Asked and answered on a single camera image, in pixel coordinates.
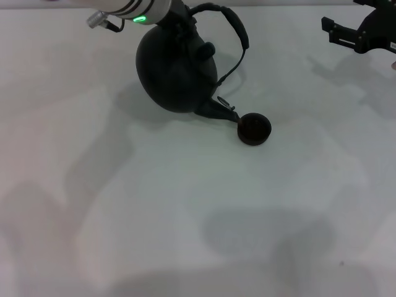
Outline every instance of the green led light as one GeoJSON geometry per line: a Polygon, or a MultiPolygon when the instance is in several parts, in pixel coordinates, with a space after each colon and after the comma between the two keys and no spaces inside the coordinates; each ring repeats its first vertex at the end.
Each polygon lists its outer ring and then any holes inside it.
{"type": "Polygon", "coordinates": [[[145,20],[147,20],[147,18],[144,15],[134,18],[135,23],[141,23],[144,22],[145,20]]]}

